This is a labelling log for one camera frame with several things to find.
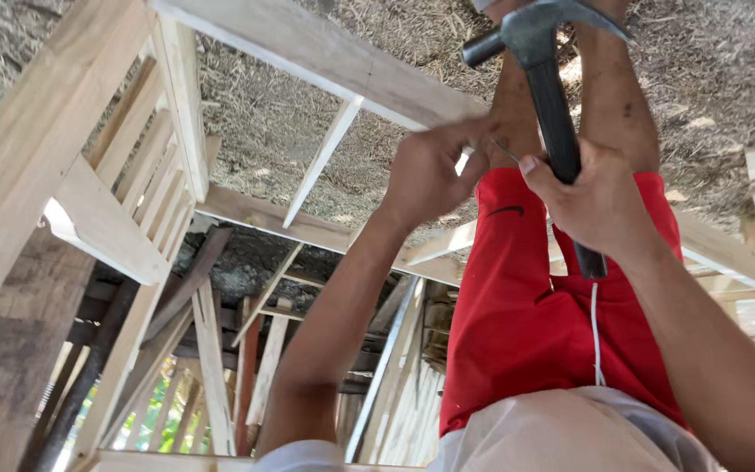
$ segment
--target hammer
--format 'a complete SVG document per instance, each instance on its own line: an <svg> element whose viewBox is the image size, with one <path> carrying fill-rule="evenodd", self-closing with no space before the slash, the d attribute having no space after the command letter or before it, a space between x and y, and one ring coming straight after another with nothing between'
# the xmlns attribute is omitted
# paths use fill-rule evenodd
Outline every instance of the hammer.
<svg viewBox="0 0 755 472"><path fill-rule="evenodd" d="M584 21L622 39L631 37L612 17L581 0L536 0L507 14L499 28L468 41L462 47L462 57L468 66L476 67L509 48L526 72L552 172L572 185L582 171L582 158L555 59L555 31L563 21ZM607 275L603 254L574 245L585 279Z"/></svg>

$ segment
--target nike logo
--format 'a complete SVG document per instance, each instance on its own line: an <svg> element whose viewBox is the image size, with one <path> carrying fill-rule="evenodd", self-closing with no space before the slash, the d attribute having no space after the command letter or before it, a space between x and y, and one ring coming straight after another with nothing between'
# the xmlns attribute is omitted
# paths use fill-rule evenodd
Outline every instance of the nike logo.
<svg viewBox="0 0 755 472"><path fill-rule="evenodd" d="M518 212L518 213L520 213L520 217L521 218L523 217L523 207L504 207L504 208L500 208L499 210L494 210L493 212L488 213L488 217L490 217L494 213L499 213L499 212Z"/></svg>

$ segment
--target nail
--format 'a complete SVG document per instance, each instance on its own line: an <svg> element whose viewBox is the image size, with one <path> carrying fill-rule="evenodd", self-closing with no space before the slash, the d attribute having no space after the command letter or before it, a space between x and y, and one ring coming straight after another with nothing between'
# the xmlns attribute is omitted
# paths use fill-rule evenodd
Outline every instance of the nail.
<svg viewBox="0 0 755 472"><path fill-rule="evenodd" d="M519 160L520 171L524 175L529 174L532 171L532 169L534 169L534 167L537 165L538 165L538 158L535 156L532 156L531 154L523 156L523 158Z"/></svg>

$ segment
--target black hammer handle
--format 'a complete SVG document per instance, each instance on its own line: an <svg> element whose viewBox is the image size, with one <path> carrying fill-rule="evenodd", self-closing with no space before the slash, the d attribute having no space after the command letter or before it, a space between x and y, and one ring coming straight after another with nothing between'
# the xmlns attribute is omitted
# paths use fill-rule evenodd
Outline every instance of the black hammer handle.
<svg viewBox="0 0 755 472"><path fill-rule="evenodd" d="M535 113L538 114L540 133L544 136L544 146L550 156L552 172L567 185L572 185L582 171L582 158L578 141L575 139L573 120L567 97L558 75L558 62L554 59L541 62L526 70L530 83ZM607 262L601 253L575 244L575 256L579 260L582 276L589 280L601 279L607 275Z"/></svg>

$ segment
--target white shirt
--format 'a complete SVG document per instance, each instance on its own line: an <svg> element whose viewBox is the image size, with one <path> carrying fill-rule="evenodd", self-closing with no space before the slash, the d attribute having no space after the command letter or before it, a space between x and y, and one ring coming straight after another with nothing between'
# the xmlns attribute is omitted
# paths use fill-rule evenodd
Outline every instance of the white shirt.
<svg viewBox="0 0 755 472"><path fill-rule="evenodd" d="M342 449L299 441L264 456L253 472L343 469ZM654 408L608 387L513 396L471 415L439 441L429 472L636 470L718 472L707 449Z"/></svg>

